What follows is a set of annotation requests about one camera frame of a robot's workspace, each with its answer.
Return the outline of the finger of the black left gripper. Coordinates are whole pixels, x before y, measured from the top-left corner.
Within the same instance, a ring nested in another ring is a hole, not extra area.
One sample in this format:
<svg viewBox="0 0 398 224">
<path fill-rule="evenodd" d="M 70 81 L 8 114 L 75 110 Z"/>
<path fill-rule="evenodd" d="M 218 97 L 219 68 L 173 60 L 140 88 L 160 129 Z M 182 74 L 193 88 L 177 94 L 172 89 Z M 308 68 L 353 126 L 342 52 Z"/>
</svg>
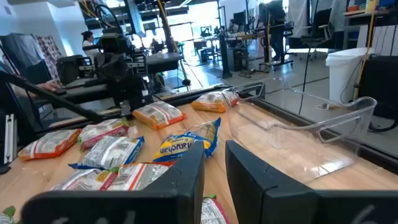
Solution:
<svg viewBox="0 0 398 224">
<path fill-rule="evenodd" d="M 117 80 L 121 80 L 126 77 L 126 70 L 127 70 L 127 64 L 125 61 L 125 58 L 123 55 L 120 55 L 115 61 L 114 61 L 114 78 Z"/>
<path fill-rule="evenodd" d="M 100 55 L 98 57 L 98 75 L 100 78 L 112 78 L 111 57 Z"/>
</svg>

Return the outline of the wooden shelf unit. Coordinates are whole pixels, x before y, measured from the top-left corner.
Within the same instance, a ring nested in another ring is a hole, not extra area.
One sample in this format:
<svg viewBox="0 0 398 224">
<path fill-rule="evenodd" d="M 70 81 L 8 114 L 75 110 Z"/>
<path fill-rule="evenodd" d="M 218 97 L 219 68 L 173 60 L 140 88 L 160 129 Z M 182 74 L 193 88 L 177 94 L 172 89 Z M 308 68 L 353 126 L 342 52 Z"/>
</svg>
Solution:
<svg viewBox="0 0 398 224">
<path fill-rule="evenodd" d="M 347 0 L 343 48 L 398 55 L 398 0 Z"/>
</svg>

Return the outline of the patterned cloth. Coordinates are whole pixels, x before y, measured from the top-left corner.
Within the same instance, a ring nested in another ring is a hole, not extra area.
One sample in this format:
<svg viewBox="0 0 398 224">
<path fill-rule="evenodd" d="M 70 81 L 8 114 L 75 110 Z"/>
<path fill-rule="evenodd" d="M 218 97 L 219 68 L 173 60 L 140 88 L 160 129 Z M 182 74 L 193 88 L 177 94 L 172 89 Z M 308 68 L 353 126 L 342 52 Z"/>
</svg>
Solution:
<svg viewBox="0 0 398 224">
<path fill-rule="evenodd" d="M 54 38 L 51 35 L 48 36 L 34 36 L 36 42 L 38 43 L 43 55 L 44 61 L 47 66 L 47 70 L 52 79 L 59 79 L 57 70 L 57 61 L 62 58 L 63 55 L 55 43 Z"/>
</svg>

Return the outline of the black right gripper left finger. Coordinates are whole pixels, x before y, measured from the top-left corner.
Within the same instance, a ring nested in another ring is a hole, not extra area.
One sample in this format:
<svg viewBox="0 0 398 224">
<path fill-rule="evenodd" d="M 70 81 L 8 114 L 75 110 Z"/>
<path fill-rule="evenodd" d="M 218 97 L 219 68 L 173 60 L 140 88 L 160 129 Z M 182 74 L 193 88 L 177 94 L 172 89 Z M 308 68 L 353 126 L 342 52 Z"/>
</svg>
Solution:
<svg viewBox="0 0 398 224">
<path fill-rule="evenodd" d="M 200 224 L 203 144 L 193 146 L 153 183 L 138 191 L 49 191 L 22 208 L 23 224 Z"/>
</svg>

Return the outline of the orange Maruchan ramen pack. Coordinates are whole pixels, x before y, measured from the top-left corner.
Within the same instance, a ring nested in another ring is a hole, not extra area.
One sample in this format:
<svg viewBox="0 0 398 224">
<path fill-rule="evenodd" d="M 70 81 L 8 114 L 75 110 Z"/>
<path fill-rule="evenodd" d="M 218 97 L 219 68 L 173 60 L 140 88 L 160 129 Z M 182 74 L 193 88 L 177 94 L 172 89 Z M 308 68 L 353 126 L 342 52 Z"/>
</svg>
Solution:
<svg viewBox="0 0 398 224">
<path fill-rule="evenodd" d="M 156 101 L 140 107 L 134 110 L 132 115 L 139 121 L 149 125 L 153 130 L 162 129 L 186 117 L 185 113 L 164 101 Z"/>
<path fill-rule="evenodd" d="M 143 162 L 123 165 L 107 190 L 142 190 L 169 170 L 174 162 Z"/>
<path fill-rule="evenodd" d="M 81 129 L 69 129 L 47 133 L 18 152 L 23 161 L 55 158 L 71 148 L 78 140 Z"/>
<path fill-rule="evenodd" d="M 233 92 L 214 91 L 205 93 L 190 105 L 195 110 L 224 113 L 227 106 L 234 106 L 238 97 Z"/>
</svg>

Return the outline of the white power strip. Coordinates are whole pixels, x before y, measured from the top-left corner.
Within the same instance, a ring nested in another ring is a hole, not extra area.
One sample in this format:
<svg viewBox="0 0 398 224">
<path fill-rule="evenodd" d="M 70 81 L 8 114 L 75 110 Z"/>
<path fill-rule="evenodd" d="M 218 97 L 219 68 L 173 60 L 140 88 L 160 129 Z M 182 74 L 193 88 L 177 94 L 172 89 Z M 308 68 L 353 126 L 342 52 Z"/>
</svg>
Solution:
<svg viewBox="0 0 398 224">
<path fill-rule="evenodd" d="M 326 111 L 326 110 L 334 110 L 339 108 L 337 105 L 332 105 L 332 104 L 321 104 L 321 105 L 316 105 L 316 109 Z"/>
</svg>

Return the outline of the black standing desk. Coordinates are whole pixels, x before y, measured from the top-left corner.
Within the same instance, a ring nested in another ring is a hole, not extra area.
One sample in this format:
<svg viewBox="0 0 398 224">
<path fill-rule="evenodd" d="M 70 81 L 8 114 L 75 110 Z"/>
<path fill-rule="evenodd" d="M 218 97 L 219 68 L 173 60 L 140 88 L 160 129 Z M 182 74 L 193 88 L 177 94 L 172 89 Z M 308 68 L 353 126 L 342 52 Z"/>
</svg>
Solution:
<svg viewBox="0 0 398 224">
<path fill-rule="evenodd" d="M 259 68 L 264 67 L 264 68 L 271 68 L 271 69 L 275 70 L 276 67 L 286 65 L 286 64 L 289 64 L 292 67 L 294 61 L 285 59 L 285 55 L 287 53 L 284 50 L 285 45 L 283 43 L 283 39 L 285 37 L 289 37 L 292 35 L 293 28 L 294 28 L 293 26 L 287 26 L 287 23 L 279 24 L 276 26 L 267 25 L 267 26 L 265 26 L 265 28 L 255 29 L 254 33 L 252 33 L 252 34 L 227 36 L 226 40 L 227 41 L 230 41 L 230 40 L 246 41 L 246 40 L 260 39 L 260 44 L 264 49 L 264 56 L 263 56 L 264 62 L 259 63 Z M 278 43 L 281 45 L 281 48 L 280 48 L 280 60 L 278 60 L 278 61 L 272 60 L 272 56 L 271 56 L 271 52 L 270 52 L 270 49 L 271 49 L 270 35 L 275 34 L 275 33 L 280 34 Z"/>
</svg>

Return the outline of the black office chair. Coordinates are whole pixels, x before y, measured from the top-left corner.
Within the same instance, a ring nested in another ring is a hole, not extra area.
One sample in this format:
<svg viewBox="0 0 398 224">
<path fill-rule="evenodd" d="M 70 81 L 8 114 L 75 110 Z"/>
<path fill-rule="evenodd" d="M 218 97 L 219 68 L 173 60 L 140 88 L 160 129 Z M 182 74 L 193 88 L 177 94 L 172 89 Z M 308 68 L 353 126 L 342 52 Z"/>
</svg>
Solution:
<svg viewBox="0 0 398 224">
<path fill-rule="evenodd" d="M 314 49 L 308 56 L 310 61 L 317 57 L 316 48 L 333 37 L 334 27 L 330 22 L 331 11 L 332 9 L 329 8 L 316 12 L 313 18 L 313 24 L 304 27 L 308 34 L 302 35 L 300 41 L 309 48 Z"/>
</svg>

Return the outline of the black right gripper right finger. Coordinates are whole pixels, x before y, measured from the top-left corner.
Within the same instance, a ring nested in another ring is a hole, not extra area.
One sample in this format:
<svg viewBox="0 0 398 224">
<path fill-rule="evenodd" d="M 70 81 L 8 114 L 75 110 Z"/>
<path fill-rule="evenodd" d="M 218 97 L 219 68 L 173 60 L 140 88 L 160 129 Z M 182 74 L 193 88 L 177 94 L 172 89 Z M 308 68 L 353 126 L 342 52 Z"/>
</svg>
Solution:
<svg viewBox="0 0 398 224">
<path fill-rule="evenodd" d="M 239 224 L 398 224 L 398 190 L 315 190 L 234 140 L 225 162 Z"/>
</svg>

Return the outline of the black equipment case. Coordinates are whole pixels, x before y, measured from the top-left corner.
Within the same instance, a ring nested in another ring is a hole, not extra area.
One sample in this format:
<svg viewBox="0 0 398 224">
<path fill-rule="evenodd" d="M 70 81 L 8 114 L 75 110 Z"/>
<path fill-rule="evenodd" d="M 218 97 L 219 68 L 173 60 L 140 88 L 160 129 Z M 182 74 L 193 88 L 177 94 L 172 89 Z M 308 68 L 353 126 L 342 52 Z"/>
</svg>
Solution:
<svg viewBox="0 0 398 224">
<path fill-rule="evenodd" d="M 371 123 L 370 131 L 381 133 L 398 127 L 398 56 L 371 56 L 364 65 L 358 96 L 374 98 L 374 115 L 392 120 L 385 128 Z"/>
</svg>

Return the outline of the blue Maruchan ramen pack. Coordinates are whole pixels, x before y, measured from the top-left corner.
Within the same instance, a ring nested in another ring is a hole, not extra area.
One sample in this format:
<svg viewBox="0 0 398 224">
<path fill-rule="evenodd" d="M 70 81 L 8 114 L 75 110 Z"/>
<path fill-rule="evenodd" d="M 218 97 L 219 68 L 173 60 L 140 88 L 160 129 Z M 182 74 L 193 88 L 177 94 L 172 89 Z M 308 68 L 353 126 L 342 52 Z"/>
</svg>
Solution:
<svg viewBox="0 0 398 224">
<path fill-rule="evenodd" d="M 211 157 L 217 148 L 220 126 L 221 118 L 219 117 L 213 121 L 207 121 L 191 127 L 190 129 L 175 131 L 169 134 L 155 153 L 153 161 L 176 161 L 195 142 L 203 144 L 206 158 Z"/>
<path fill-rule="evenodd" d="M 69 166 L 72 169 L 110 170 L 130 164 L 135 161 L 144 143 L 143 136 L 135 139 L 105 136 L 90 149 L 81 162 Z"/>
</svg>

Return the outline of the person's hand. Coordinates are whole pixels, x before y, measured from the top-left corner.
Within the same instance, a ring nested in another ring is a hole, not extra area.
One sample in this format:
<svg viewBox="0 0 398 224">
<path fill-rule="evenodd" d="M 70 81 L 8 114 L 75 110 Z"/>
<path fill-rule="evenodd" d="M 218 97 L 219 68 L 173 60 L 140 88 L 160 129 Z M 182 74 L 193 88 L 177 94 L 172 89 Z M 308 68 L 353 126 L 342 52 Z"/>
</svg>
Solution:
<svg viewBox="0 0 398 224">
<path fill-rule="evenodd" d="M 51 92 L 56 92 L 57 90 L 62 88 L 58 80 L 49 80 L 45 83 L 37 84 L 37 87 Z"/>
</svg>

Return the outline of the white trash bin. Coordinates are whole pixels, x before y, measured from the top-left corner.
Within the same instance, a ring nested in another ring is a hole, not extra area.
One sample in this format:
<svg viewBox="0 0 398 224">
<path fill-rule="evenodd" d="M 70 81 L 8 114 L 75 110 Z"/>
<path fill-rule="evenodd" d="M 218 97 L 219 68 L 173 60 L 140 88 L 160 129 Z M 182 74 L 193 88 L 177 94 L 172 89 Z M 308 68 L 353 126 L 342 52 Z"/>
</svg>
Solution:
<svg viewBox="0 0 398 224">
<path fill-rule="evenodd" d="M 341 50 L 327 56 L 325 63 L 329 68 L 329 99 L 348 103 L 354 98 L 354 84 L 366 53 L 373 53 L 366 47 Z"/>
</svg>

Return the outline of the silver aluminium bracket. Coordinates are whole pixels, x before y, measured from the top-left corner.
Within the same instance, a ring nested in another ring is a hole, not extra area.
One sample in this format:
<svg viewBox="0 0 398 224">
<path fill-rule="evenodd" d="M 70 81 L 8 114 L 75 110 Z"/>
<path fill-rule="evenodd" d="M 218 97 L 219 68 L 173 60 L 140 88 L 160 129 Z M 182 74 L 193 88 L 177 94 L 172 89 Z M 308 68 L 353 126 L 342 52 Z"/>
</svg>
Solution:
<svg viewBox="0 0 398 224">
<path fill-rule="evenodd" d="M 17 119 L 14 114 L 6 116 L 4 141 L 4 163 L 9 164 L 17 157 Z"/>
</svg>

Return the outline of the wide clear plastic bin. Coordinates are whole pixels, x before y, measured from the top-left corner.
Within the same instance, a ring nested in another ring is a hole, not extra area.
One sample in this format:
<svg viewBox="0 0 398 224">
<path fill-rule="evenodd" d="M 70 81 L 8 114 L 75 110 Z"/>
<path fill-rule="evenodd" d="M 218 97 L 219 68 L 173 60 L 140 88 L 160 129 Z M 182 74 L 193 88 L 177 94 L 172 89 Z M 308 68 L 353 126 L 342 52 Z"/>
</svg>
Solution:
<svg viewBox="0 0 398 224">
<path fill-rule="evenodd" d="M 377 101 L 360 97 L 338 103 L 292 88 L 287 81 L 270 78 L 233 86 L 222 92 L 238 97 L 228 106 L 233 139 L 248 151 L 294 179 L 306 183 L 344 169 L 357 161 L 359 147 L 368 132 Z M 265 100 L 316 124 L 296 126 L 248 100 Z M 337 105 L 318 110 L 316 105 Z"/>
</svg>

